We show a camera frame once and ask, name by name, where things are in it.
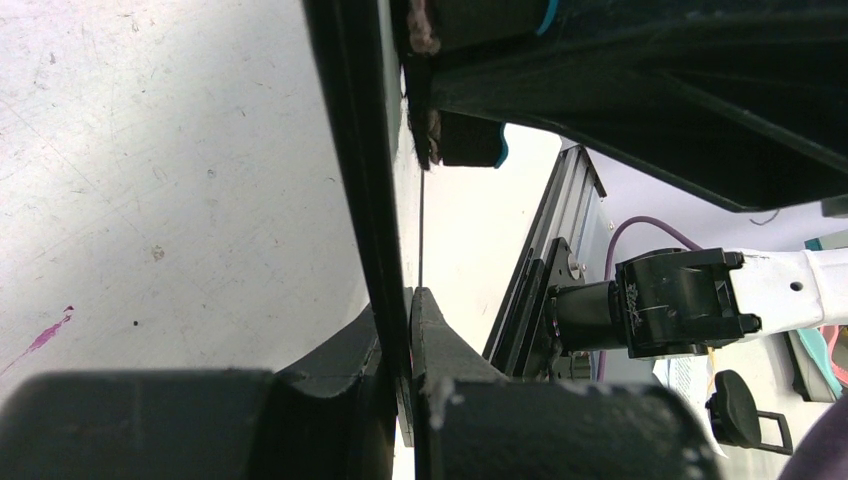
pink stain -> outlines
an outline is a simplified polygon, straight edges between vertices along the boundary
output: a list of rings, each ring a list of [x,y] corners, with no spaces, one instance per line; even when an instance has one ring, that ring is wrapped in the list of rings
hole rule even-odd
[[[55,337],[56,333],[59,332],[59,329],[62,328],[62,325],[71,321],[71,315],[72,314],[68,313],[68,312],[73,312],[73,311],[74,311],[74,307],[71,306],[71,305],[68,305],[68,307],[65,310],[62,311],[62,313],[65,314],[65,317],[62,318],[61,320],[59,320],[57,323],[55,323],[52,327],[45,329],[43,332],[41,332],[41,335],[35,337],[35,340],[32,341],[32,343],[30,344],[29,347],[27,347],[26,350],[24,350],[24,353],[18,355],[14,360],[12,360],[12,363],[6,365],[6,368],[4,368],[3,370],[0,370],[0,377],[2,377],[10,368],[12,368],[12,366],[14,366],[16,363],[18,363],[19,360],[21,360],[25,356],[29,355],[30,353],[38,350],[39,348],[43,347],[45,344],[47,344],[47,342],[50,341],[51,338]]]

cable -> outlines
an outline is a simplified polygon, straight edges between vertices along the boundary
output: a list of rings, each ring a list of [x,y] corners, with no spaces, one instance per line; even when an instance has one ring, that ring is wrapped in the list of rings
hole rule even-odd
[[[612,234],[612,238],[610,239],[609,248],[607,248],[607,260],[604,264],[604,281],[609,281],[612,276],[612,259],[613,252],[615,252],[615,245],[618,243],[618,239],[621,237],[622,232],[627,229],[630,225],[634,223],[648,223],[651,224],[660,230],[663,230],[665,233],[674,237],[675,240],[682,243],[683,246],[688,248],[689,250],[703,250],[700,245],[693,242],[686,235],[683,235],[679,231],[677,231],[671,225],[663,222],[662,220],[654,217],[648,217],[645,215],[629,218],[624,221],[621,225],[618,226],[618,229],[615,233]],[[607,365],[607,352],[605,350],[601,350],[600,354],[598,354],[598,381],[602,382],[604,380],[604,369]]]

purple cable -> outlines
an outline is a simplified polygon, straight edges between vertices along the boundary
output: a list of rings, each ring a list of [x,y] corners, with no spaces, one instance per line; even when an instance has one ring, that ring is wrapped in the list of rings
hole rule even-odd
[[[683,235],[682,233],[677,231],[677,229],[675,229],[671,225],[663,222],[662,220],[660,220],[658,218],[648,217],[648,216],[644,216],[644,215],[639,216],[639,217],[629,218],[629,219],[625,220],[624,223],[622,223],[621,225],[618,226],[618,229],[616,229],[615,233],[612,234],[612,238],[610,239],[610,246],[609,246],[609,248],[607,248],[607,260],[606,260],[606,263],[604,264],[604,281],[605,282],[609,281],[610,277],[612,277],[612,254],[615,251],[615,245],[618,243],[618,239],[621,237],[621,233],[624,232],[624,230],[627,227],[629,227],[630,225],[633,225],[634,223],[649,223],[649,224],[663,230],[665,233],[671,235],[672,237],[674,237],[675,240],[682,243],[683,246],[685,246],[689,250],[702,250],[700,245],[693,242],[692,240],[689,240],[689,238],[686,237],[686,235]],[[598,354],[597,381],[599,381],[599,382],[604,381],[604,368],[606,367],[606,364],[607,364],[607,352],[605,350],[601,350],[601,353]]]

